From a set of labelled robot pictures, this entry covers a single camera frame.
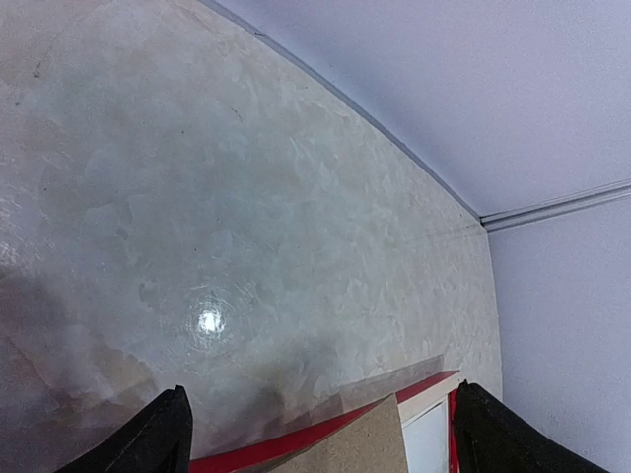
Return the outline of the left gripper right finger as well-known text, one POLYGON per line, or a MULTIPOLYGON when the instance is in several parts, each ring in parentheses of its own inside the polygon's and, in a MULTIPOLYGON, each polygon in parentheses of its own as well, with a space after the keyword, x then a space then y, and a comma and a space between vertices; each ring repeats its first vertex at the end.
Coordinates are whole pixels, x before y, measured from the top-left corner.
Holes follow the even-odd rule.
POLYGON ((477 383, 455 394, 453 432, 460 472, 601 472, 541 434, 477 383))

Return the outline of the brown backing board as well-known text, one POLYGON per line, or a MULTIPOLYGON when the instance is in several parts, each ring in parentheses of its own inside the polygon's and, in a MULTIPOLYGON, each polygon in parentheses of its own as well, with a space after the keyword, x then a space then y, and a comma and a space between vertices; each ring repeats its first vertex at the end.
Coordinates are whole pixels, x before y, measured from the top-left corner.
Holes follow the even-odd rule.
POLYGON ((268 472, 406 472, 398 403, 392 394, 348 425, 268 472))

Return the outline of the red wooden picture frame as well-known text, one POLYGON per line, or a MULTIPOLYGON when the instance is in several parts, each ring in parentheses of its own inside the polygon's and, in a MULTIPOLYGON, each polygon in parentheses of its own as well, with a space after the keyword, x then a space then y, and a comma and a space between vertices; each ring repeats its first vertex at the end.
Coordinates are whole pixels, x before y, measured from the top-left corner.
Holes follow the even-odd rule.
MULTIPOLYGON (((457 471, 451 418, 455 406, 456 389, 460 382, 461 375, 458 371, 438 372, 395 393, 399 419, 404 428, 438 406, 446 409, 446 459, 450 472, 457 471)), ((341 431, 376 406, 375 402, 369 403, 282 437, 193 460, 188 470, 190 472, 245 472, 253 467, 269 466, 274 460, 284 460, 341 431)))

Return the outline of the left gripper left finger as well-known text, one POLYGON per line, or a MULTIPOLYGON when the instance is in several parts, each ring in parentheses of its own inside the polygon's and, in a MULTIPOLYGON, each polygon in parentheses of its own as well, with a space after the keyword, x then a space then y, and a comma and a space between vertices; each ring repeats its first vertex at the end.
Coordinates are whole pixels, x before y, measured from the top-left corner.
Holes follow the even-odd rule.
POLYGON ((61 473, 187 473, 192 412, 178 385, 163 391, 102 443, 61 467, 61 473))

